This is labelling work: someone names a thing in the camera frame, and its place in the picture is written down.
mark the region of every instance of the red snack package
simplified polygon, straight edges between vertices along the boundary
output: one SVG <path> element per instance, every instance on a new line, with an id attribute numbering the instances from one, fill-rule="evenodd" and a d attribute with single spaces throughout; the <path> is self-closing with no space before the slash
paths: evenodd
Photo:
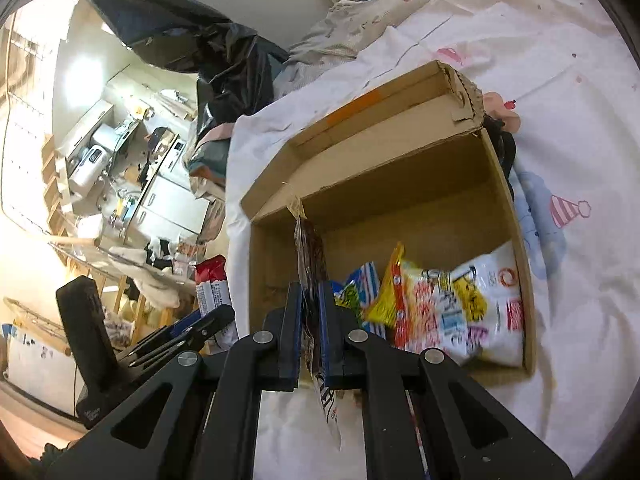
<path id="1" fill-rule="evenodd" d="M 196 285 L 203 282 L 226 282 L 226 259 L 222 254 L 196 265 Z"/>

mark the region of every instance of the metal screw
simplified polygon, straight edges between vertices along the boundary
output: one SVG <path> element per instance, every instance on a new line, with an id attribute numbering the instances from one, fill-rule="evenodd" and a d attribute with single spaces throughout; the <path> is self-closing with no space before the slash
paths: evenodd
<path id="1" fill-rule="evenodd" d="M 369 334 L 367 334 L 364 330 L 357 328 L 356 330 L 351 330 L 349 332 L 349 340 L 354 343 L 364 343 L 369 338 Z"/>
<path id="2" fill-rule="evenodd" d="M 432 365 L 439 365 L 441 362 L 444 361 L 444 354 L 437 348 L 429 348 L 424 353 L 424 358 L 427 362 L 430 362 Z"/>
<path id="3" fill-rule="evenodd" d="M 265 345 L 273 340 L 273 334 L 268 330 L 260 330 L 254 334 L 254 341 L 258 344 Z"/>
<path id="4" fill-rule="evenodd" d="M 182 366 L 193 366 L 198 362 L 198 354 L 196 352 L 187 351 L 178 355 L 178 364 Z"/>

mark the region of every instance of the black garbage bag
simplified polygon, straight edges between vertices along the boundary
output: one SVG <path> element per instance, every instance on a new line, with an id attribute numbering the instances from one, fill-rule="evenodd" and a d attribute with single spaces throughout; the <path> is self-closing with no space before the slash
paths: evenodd
<path id="1" fill-rule="evenodd" d="M 273 79 L 288 55 L 252 28 L 194 0 L 89 1 L 146 63 L 198 73 L 198 140 L 273 101 Z"/>

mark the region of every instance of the snack bag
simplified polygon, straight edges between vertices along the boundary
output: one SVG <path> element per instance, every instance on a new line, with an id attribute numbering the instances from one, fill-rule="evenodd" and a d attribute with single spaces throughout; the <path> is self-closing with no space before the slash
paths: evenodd
<path id="1" fill-rule="evenodd" d="M 364 319 L 364 311 L 369 308 L 380 291 L 380 280 L 373 262 L 367 262 L 359 269 L 354 270 L 344 285 L 332 282 L 332 287 L 336 305 L 353 310 L 363 330 L 382 338 L 386 337 L 384 324 Z"/>
<path id="2" fill-rule="evenodd" d="M 324 382 L 324 370 L 320 355 L 320 309 L 318 285 L 327 280 L 322 238 L 313 224 L 306 218 L 302 202 L 295 197 L 288 206 L 296 219 L 295 242 L 298 251 L 298 278 L 302 287 L 304 310 L 302 347 L 306 368 L 311 373 L 318 401 L 324 411 L 329 432 L 338 449 L 342 438 L 338 428 L 336 392 L 329 390 Z"/>
<path id="3" fill-rule="evenodd" d="M 477 356 L 522 366 L 524 322 L 511 242 L 451 272 L 423 270 L 403 257 L 398 244 L 365 314 L 395 329 L 396 348 L 441 348 L 459 364 Z"/>
<path id="4" fill-rule="evenodd" d="M 196 294 L 200 315 L 206 316 L 221 304 L 231 304 L 225 270 L 226 258 L 219 254 L 195 266 Z M 238 327 L 233 320 L 205 342 L 206 355 L 229 350 L 238 341 Z"/>

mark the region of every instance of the box flap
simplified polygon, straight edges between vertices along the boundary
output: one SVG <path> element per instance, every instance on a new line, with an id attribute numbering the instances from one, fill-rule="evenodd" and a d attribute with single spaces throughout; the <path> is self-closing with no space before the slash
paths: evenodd
<path id="1" fill-rule="evenodd" d="M 249 218 L 457 134 L 484 120 L 482 94 L 452 67 L 431 61 L 362 95 L 289 139 L 241 201 Z M 379 130 L 392 131 L 385 141 Z M 331 174 L 326 158 L 333 163 Z M 289 190 L 282 189 L 283 182 Z"/>

